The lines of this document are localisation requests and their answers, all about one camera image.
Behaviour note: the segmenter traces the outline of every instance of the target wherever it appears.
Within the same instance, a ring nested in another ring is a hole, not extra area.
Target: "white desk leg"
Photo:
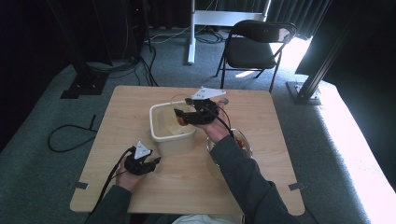
[[[195,38],[190,39],[190,47],[189,47],[189,64],[194,64],[195,57]]]
[[[190,36],[190,47],[189,47],[189,64],[194,64],[195,58],[195,0],[191,0],[191,36]]]

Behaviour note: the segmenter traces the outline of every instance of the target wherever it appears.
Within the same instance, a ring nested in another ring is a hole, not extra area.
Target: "food item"
[[[177,119],[177,123],[180,124],[181,126],[188,125],[188,123],[186,123],[183,118],[176,116],[176,119]]]
[[[244,149],[244,147],[245,147],[244,142],[242,140],[239,140],[238,137],[236,137],[236,136],[234,137],[234,139],[235,139],[235,142],[238,144],[238,146],[240,146],[242,149]]]

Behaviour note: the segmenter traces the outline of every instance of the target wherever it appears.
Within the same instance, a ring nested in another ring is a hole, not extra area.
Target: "hand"
[[[132,193],[137,189],[139,183],[146,175],[133,175],[129,173],[124,167],[125,161],[126,157],[121,160],[120,168],[116,172],[116,185],[125,188]]]
[[[218,102],[217,105],[221,108],[219,109],[219,118],[222,119],[224,122],[227,122],[224,111],[222,110],[224,109],[225,104],[223,102]],[[218,119],[214,119],[209,124],[195,125],[195,127],[204,130],[210,140],[215,144],[223,139],[225,136],[230,134],[224,124],[222,124]]]

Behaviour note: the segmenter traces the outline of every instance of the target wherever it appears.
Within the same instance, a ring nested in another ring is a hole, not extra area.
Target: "wire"
[[[143,64],[145,65],[145,68],[146,68],[147,71],[148,71],[148,76],[146,76],[146,80],[147,80],[147,82],[148,82],[148,85],[149,85],[149,86],[154,86],[154,85],[155,85],[155,86],[159,87],[157,81],[156,81],[155,78],[154,78],[154,75],[152,75],[152,72],[151,72],[152,65],[154,64],[155,58],[156,58],[156,56],[157,56],[157,50],[156,50],[154,47],[152,47],[152,46],[148,46],[148,47],[153,49],[153,54],[154,54],[154,56],[153,56],[152,59],[151,59],[150,64],[148,65],[148,64],[146,63],[146,61],[145,61],[142,57],[141,57],[140,59],[141,59],[141,61],[143,62]]]
[[[101,67],[97,67],[94,65],[89,65],[89,67],[91,68],[92,71],[94,72],[98,72],[98,73],[113,73],[113,72],[123,72],[123,71],[128,71],[131,70],[133,68],[135,68],[135,66],[139,63],[139,59],[138,58],[128,58],[127,59],[127,63],[119,65],[119,66],[112,66],[109,68],[101,68]]]
[[[225,110],[221,107],[218,106],[218,109],[222,110],[222,112],[224,112],[225,116],[227,117],[228,120],[228,126],[231,128],[231,122],[230,122],[230,118],[228,117],[227,112],[225,112]]]
[[[229,133],[230,136],[233,138],[233,131],[232,131],[231,128],[224,122],[224,120],[222,120],[221,118],[219,118],[219,116],[216,116],[216,119],[218,119],[218,120],[224,125],[224,127],[227,128],[228,133]]]
[[[251,9],[250,9],[251,12],[254,12],[255,5],[256,5],[256,0],[253,0],[253,2],[251,3]]]
[[[48,140],[47,140],[47,145],[48,145],[48,147],[49,147],[49,150],[51,150],[51,151],[53,151],[53,152],[58,152],[58,153],[68,152],[68,151],[74,150],[74,149],[76,149],[76,148],[78,148],[78,147],[84,146],[85,144],[91,142],[91,141],[92,141],[93,139],[95,139],[95,137],[96,137],[96,136],[95,136],[95,137],[92,137],[92,138],[90,138],[90,139],[88,139],[88,140],[86,140],[86,141],[84,141],[84,142],[82,142],[82,143],[80,143],[80,144],[78,144],[78,145],[76,145],[76,146],[74,146],[74,147],[70,147],[70,148],[67,148],[67,149],[55,149],[55,148],[52,146],[51,138],[52,138],[52,136],[53,136],[56,132],[58,132],[59,130],[61,130],[61,129],[65,128],[65,127],[72,127],[72,128],[77,128],[77,129],[82,129],[82,130],[90,131],[90,132],[93,132],[93,133],[97,133],[96,130],[92,130],[92,127],[90,127],[89,129],[87,129],[87,128],[80,127],[80,126],[77,126],[77,125],[74,125],[74,124],[65,124],[65,125],[62,125],[62,126],[58,127],[57,129],[55,129],[54,131],[52,131],[52,132],[49,134],[49,138],[48,138]]]
[[[140,86],[140,77],[137,75],[136,69],[134,70],[134,75],[135,75],[136,78],[137,78],[137,85]]]
[[[218,33],[213,33],[213,32],[207,32],[207,34],[203,33],[203,34],[199,34],[199,35],[212,35],[216,38],[216,40],[207,40],[201,37],[196,36],[195,39],[198,40],[201,43],[205,43],[205,44],[219,44],[222,42],[225,42],[225,40],[227,38],[225,38],[223,35],[218,34]]]
[[[215,0],[213,0],[213,1],[211,1],[211,2],[209,3],[209,6],[207,6],[206,11],[212,6],[212,4],[213,4],[214,2],[215,2]],[[215,4],[214,10],[216,10],[216,8],[218,7],[218,2],[219,2],[219,0],[216,0],[216,4]]]
[[[179,33],[177,33],[177,34],[170,34],[170,37],[168,37],[168,38],[165,39],[164,41],[161,41],[161,42],[151,42],[151,43],[153,43],[153,44],[162,44],[162,43],[165,43],[166,41],[168,41],[168,40],[170,40],[170,39],[172,39],[172,38],[174,38],[174,37],[176,37],[176,36],[178,36],[178,35],[183,35],[183,33],[184,33],[186,30],[188,30],[189,28],[190,28],[190,26],[187,27],[187,28],[185,28],[184,30],[182,30],[181,32],[179,32]],[[155,35],[154,37],[151,37],[150,39],[152,40],[152,39],[155,39],[155,38],[157,38],[157,37],[159,37],[159,36],[168,36],[168,35],[165,35],[165,34]]]
[[[114,179],[114,178],[116,178],[117,176],[122,175],[122,174],[125,173],[125,172],[127,172],[127,171],[123,171],[123,172],[121,172],[121,173],[119,173],[119,174],[117,174],[117,175],[114,175],[113,177],[111,177],[111,179]]]
[[[108,184],[110,183],[111,179],[113,179],[114,177],[112,177],[114,175],[114,173],[117,171],[117,169],[119,168],[119,164],[122,161],[122,159],[125,157],[125,155],[131,151],[131,147],[128,148],[124,153],[122,153],[121,157],[119,158],[119,160],[117,161],[117,163],[114,165],[113,169],[111,170],[110,174],[107,177],[106,183],[103,185],[102,191],[100,193],[100,196],[98,198],[98,201],[96,202],[95,207],[92,209],[92,211],[90,212],[90,214],[88,215],[87,219],[85,220],[85,223],[88,221],[88,219],[90,218],[90,216],[93,214],[93,212],[96,210],[99,202],[102,201],[103,197],[105,196]]]
[[[118,77],[108,77],[107,79],[117,79],[117,78],[121,78],[121,77],[126,77],[126,76],[131,75],[134,71],[131,71],[131,72],[129,72],[129,73],[126,73],[126,74],[121,75],[121,76],[118,76]]]

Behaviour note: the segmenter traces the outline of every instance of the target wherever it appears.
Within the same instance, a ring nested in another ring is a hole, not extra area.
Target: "white plastic container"
[[[180,101],[154,105],[149,110],[151,137],[163,157],[186,153],[194,148],[196,127],[177,123],[175,105],[189,109],[185,102]]]

